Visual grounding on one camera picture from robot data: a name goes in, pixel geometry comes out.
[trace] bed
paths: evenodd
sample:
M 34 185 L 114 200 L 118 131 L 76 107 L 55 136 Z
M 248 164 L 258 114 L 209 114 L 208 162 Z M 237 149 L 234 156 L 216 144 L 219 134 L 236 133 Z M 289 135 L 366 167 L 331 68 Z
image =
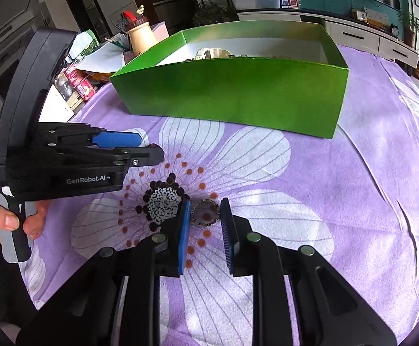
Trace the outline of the bed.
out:
M 134 116 L 104 86 L 74 122 L 135 131 L 165 160 L 130 169 L 121 191 L 53 202 L 20 266 L 35 306 L 103 246 L 133 247 L 156 231 L 173 210 L 150 183 L 171 178 L 192 201 L 228 197 L 278 245 L 314 246 L 402 342 L 419 321 L 419 90 L 395 63 L 339 49 L 350 73 L 332 140 Z M 161 280 L 162 344 L 251 345 L 251 301 L 251 280 L 227 270 L 220 223 L 192 225 L 185 274 Z

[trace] white flower petal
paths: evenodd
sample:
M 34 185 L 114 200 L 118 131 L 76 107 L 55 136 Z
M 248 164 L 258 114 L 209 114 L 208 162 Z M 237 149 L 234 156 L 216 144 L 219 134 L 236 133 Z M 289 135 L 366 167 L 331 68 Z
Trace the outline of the white flower petal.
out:
M 404 103 L 412 113 L 419 118 L 419 90 L 413 85 L 407 86 L 404 83 L 400 82 L 395 78 L 391 78 L 394 85 L 400 92 L 399 98 L 402 103 Z
M 160 344 L 165 341 L 169 324 L 169 299 L 166 278 L 160 277 Z
M 33 302 L 33 304 L 35 305 L 36 309 L 39 310 L 40 308 L 42 308 L 45 305 L 46 302 L 42 301 L 42 300 L 36 300 L 35 302 Z
M 134 127 L 132 129 L 125 130 L 125 133 L 138 133 L 141 135 L 142 142 L 139 147 L 145 147 L 149 145 L 149 136 L 144 129 L 141 129 L 140 127 Z
M 311 245 L 329 259 L 335 244 L 328 226 L 308 206 L 275 190 L 248 190 L 231 196 L 234 215 L 250 221 L 255 232 L 271 238 L 278 246 L 297 249 Z
M 216 192 L 266 182 L 288 166 L 291 147 L 278 130 L 247 126 L 233 134 L 205 168 Z
M 169 159 L 180 153 L 188 162 L 199 163 L 216 147 L 223 134 L 224 122 L 167 118 L 160 129 L 158 145 Z
M 19 263 L 19 269 L 26 284 L 30 299 L 41 289 L 46 275 L 46 265 L 40 257 L 38 245 L 34 245 L 30 259 Z
M 98 198 L 85 206 L 72 227 L 71 242 L 76 251 L 89 259 L 102 247 L 123 249 L 127 239 L 142 236 L 146 224 L 140 221 L 141 215 L 132 210 L 120 216 L 119 210 L 119 202 L 109 198 Z

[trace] green box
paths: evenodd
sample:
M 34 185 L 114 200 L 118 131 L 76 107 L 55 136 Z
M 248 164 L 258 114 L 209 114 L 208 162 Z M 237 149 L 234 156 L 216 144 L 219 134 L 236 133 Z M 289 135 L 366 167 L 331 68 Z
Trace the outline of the green box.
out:
M 185 62 L 202 47 L 248 57 Z M 321 25 L 250 20 L 180 31 L 110 80 L 132 114 L 235 122 L 332 138 L 348 73 Z

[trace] white cabinet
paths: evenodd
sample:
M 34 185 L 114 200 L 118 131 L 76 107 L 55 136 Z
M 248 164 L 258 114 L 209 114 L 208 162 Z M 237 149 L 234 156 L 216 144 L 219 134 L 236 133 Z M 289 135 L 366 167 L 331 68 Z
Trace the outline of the white cabinet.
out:
M 326 22 L 326 31 L 336 44 L 361 49 L 377 54 L 379 51 L 379 36 L 357 27 L 340 23 Z
M 388 60 L 400 60 L 415 68 L 418 65 L 418 54 L 386 38 L 379 42 L 380 56 Z

